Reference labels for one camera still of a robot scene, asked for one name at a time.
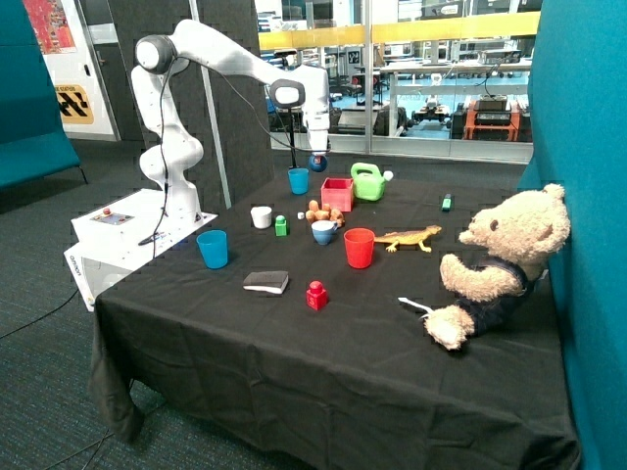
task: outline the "orange machine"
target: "orange machine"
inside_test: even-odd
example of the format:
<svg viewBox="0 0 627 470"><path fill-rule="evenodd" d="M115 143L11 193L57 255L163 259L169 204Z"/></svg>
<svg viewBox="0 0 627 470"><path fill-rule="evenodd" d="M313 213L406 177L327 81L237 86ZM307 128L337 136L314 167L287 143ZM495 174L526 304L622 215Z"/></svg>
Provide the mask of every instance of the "orange machine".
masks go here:
<svg viewBox="0 0 627 470"><path fill-rule="evenodd" d="M501 104L491 100L473 100L466 113L463 138L516 142L520 129L520 108L515 101Z"/></svg>

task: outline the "toy lizard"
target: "toy lizard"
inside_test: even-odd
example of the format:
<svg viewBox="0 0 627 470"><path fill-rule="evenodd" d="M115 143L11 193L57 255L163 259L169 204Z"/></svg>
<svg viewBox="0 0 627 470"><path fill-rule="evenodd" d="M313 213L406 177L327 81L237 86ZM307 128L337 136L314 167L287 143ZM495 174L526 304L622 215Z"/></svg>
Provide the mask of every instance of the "toy lizard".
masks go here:
<svg viewBox="0 0 627 470"><path fill-rule="evenodd" d="M378 243L391 243L392 245L385 248L390 253L396 252L396 247L399 245L419 245L423 252L431 253L431 249L425 247L422 242L431 235L436 235L440 230L442 230L442 227L438 225L429 225L424 230L386 233L382 237L374 237L374 241Z"/></svg>

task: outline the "yellow beam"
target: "yellow beam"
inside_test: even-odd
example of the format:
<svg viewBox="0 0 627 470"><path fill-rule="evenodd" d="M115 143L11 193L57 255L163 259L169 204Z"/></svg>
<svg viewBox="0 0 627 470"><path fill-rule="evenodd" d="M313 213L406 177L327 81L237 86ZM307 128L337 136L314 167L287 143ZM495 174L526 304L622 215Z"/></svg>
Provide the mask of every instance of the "yellow beam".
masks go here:
<svg viewBox="0 0 627 470"><path fill-rule="evenodd" d="M375 24L372 41L431 41L464 39L468 37L495 37L534 35L538 31L540 12L478 15L408 23ZM322 46L363 44L363 25L329 27L297 31L263 32L259 35L262 51L275 49L307 49Z"/></svg>
<svg viewBox="0 0 627 470"><path fill-rule="evenodd" d="M428 22L374 24L372 42L431 41L536 34L540 12L478 15Z"/></svg>

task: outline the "chair leg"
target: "chair leg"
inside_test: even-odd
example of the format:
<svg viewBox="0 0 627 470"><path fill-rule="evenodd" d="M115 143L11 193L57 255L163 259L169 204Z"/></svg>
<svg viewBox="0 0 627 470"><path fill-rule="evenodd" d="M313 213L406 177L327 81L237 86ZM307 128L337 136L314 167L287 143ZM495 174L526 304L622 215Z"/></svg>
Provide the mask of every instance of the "chair leg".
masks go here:
<svg viewBox="0 0 627 470"><path fill-rule="evenodd" d="M79 166L78 169L80 170L80 173L82 174L82 179L85 181L85 184L89 184L89 181L87 181L87 176L85 175L85 171L82 169L82 166Z"/></svg>

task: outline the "teal panel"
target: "teal panel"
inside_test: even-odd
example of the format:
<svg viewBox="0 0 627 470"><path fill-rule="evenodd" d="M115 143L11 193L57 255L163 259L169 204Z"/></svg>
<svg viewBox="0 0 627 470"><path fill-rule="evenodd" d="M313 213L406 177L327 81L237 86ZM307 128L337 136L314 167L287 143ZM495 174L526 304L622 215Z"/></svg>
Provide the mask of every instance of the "teal panel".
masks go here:
<svg viewBox="0 0 627 470"><path fill-rule="evenodd" d="M626 2L544 2L530 84L534 157L520 182L566 189L572 234L551 271L584 468L627 461L626 22Z"/></svg>
<svg viewBox="0 0 627 470"><path fill-rule="evenodd" d="M62 126L55 89L37 46L0 47L0 144Z"/></svg>
<svg viewBox="0 0 627 470"><path fill-rule="evenodd" d="M22 0L0 0L0 19L0 47L37 45Z"/></svg>
<svg viewBox="0 0 627 470"><path fill-rule="evenodd" d="M63 131L0 145L0 188L79 166L80 160Z"/></svg>
<svg viewBox="0 0 627 470"><path fill-rule="evenodd" d="M0 188L80 165L22 0L0 0Z"/></svg>

